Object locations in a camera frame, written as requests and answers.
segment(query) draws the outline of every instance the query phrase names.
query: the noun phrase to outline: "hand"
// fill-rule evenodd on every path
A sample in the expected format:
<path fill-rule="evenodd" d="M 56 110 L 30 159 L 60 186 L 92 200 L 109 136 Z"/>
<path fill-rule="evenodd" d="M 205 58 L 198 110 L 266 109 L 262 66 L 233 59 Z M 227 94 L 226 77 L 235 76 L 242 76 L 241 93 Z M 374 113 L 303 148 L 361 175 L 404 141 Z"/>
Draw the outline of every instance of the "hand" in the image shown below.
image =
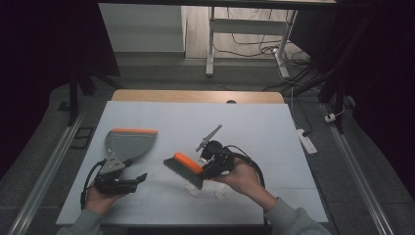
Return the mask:
<path fill-rule="evenodd" d="M 213 180 L 225 183 L 236 192 L 246 196 L 262 188 L 256 170 L 238 158 L 235 158 L 234 168 L 230 173 L 216 176 Z"/>
<path fill-rule="evenodd" d="M 85 208 L 100 215 L 104 215 L 110 210 L 111 205 L 116 200 L 124 197 L 125 195 L 126 194 L 102 194 L 97 188 L 94 187 L 94 182 L 92 182 L 86 193 Z"/>
<path fill-rule="evenodd" d="M 230 173 L 216 176 L 212 180 L 225 183 L 236 192 L 248 196 L 266 212 L 277 203 L 277 199 L 260 185 L 256 170 L 238 158 L 235 158 L 234 168 Z"/>

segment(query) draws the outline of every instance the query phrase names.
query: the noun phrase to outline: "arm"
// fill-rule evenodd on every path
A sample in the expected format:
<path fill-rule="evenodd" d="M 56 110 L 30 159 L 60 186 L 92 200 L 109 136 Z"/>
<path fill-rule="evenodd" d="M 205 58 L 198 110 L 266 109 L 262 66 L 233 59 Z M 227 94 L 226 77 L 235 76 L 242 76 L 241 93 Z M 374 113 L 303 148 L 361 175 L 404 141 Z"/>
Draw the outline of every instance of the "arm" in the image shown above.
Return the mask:
<path fill-rule="evenodd" d="M 85 209 L 71 227 L 63 227 L 58 231 L 58 235 L 67 234 L 102 234 L 100 230 L 104 215 L 110 210 L 111 205 L 125 195 L 105 195 L 101 194 L 94 186 L 88 189 L 86 194 Z"/>
<path fill-rule="evenodd" d="M 282 199 L 272 196 L 260 185 L 254 168 L 242 160 L 236 159 L 234 169 L 229 174 L 217 176 L 213 180 L 229 185 L 260 205 L 277 234 L 330 234 L 312 220 L 303 208 L 295 210 Z"/>

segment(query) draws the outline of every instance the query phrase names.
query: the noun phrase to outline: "brush bristles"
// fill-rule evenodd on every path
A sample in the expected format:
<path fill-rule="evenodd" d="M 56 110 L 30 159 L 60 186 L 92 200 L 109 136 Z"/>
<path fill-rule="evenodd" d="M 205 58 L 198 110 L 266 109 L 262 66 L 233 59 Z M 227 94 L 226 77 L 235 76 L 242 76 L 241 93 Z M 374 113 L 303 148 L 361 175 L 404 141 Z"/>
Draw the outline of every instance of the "brush bristles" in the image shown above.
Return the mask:
<path fill-rule="evenodd" d="M 196 174 L 191 169 L 178 162 L 175 158 L 166 159 L 163 161 L 164 165 L 176 172 L 178 175 L 195 185 L 199 190 L 204 185 L 204 180 L 201 175 Z"/>

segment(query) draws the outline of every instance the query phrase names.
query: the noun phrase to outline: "floor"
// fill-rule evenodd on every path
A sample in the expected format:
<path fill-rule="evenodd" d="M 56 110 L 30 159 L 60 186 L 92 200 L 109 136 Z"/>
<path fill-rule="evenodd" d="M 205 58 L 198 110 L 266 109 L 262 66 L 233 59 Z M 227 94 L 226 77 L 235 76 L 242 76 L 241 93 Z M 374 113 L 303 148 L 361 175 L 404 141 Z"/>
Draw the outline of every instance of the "floor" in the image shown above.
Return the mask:
<path fill-rule="evenodd" d="M 205 59 L 208 50 L 208 7 L 186 7 L 187 32 L 186 32 L 186 58 Z M 286 10 L 269 9 L 238 9 L 215 8 L 216 19 L 256 20 L 283 22 L 286 20 Z M 217 49 L 214 57 L 218 59 L 249 59 L 270 60 L 273 59 L 267 47 L 278 46 L 281 36 L 216 33 L 213 37 L 213 45 Z M 294 44 L 287 44 L 286 52 L 292 55 L 300 49 Z M 306 55 L 297 54 L 300 59 Z"/>
<path fill-rule="evenodd" d="M 206 9 L 195 9 L 198 16 Z M 254 10 L 242 14 L 250 18 Z M 160 54 L 117 54 L 117 62 L 121 77 L 114 80 L 130 89 L 189 89 L 189 90 L 234 90 L 234 91 L 268 91 L 279 92 L 289 83 L 282 80 L 275 70 L 275 61 L 267 55 L 255 58 L 235 57 L 229 53 L 215 54 L 215 74 L 205 77 L 204 37 L 191 40 L 196 35 L 202 35 L 192 29 L 189 21 L 188 53 L 185 58 Z M 242 45 L 234 45 L 232 37 L 227 40 L 215 37 L 215 45 L 237 53 L 257 52 L 257 45 L 245 49 Z M 301 67 L 289 67 L 291 74 L 298 74 Z M 310 73 L 305 79 L 312 79 Z M 79 125 L 79 131 L 74 133 L 69 147 L 64 152 L 62 163 L 53 176 L 50 186 L 41 197 L 38 210 L 28 220 L 26 234 L 55 234 L 60 228 L 55 224 L 62 205 L 68 195 L 73 179 L 77 175 L 87 151 L 88 141 L 93 134 L 101 117 L 102 111 L 114 93 L 114 89 L 94 78 L 96 92 L 93 96 L 84 96 L 79 92 L 80 108 L 85 108 L 85 116 Z M 298 125 L 310 130 L 310 138 L 319 151 L 318 155 L 306 156 L 313 172 L 314 180 L 319 188 L 321 200 L 329 217 L 329 223 L 323 224 L 332 234 L 382 234 L 376 227 L 368 203 L 362 197 L 356 179 L 349 171 L 346 159 L 333 133 L 323 117 L 326 110 L 332 109 L 331 103 L 320 104 L 316 95 L 321 86 L 308 90 L 298 98 L 290 96 L 290 89 L 284 97 L 292 108 L 293 116 Z M 22 212 L 26 199 L 38 177 L 54 155 L 61 136 L 67 131 L 69 88 L 67 85 L 57 88 L 51 94 L 49 109 L 42 122 L 23 149 L 22 154 L 0 181 L 0 234 L 6 234 L 14 224 L 15 218 Z M 344 112 L 345 137 L 365 178 L 386 215 L 394 234 L 415 234 L 415 203 L 409 196 L 396 176 L 386 158 L 376 145 L 359 128 L 352 117 L 353 104 L 346 99 Z M 104 234 L 131 234 L 126 228 L 104 227 Z M 180 234 L 180 231 L 156 230 L 156 232 L 141 230 L 141 234 Z"/>

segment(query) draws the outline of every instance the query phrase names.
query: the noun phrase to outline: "wall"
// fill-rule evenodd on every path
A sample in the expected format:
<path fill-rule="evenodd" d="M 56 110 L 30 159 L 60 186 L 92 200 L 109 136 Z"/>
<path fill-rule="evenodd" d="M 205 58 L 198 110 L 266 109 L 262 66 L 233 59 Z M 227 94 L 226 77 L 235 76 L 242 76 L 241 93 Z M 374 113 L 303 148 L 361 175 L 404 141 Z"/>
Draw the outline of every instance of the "wall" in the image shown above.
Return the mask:
<path fill-rule="evenodd" d="M 115 52 L 185 51 L 185 7 L 101 3 L 100 9 Z"/>

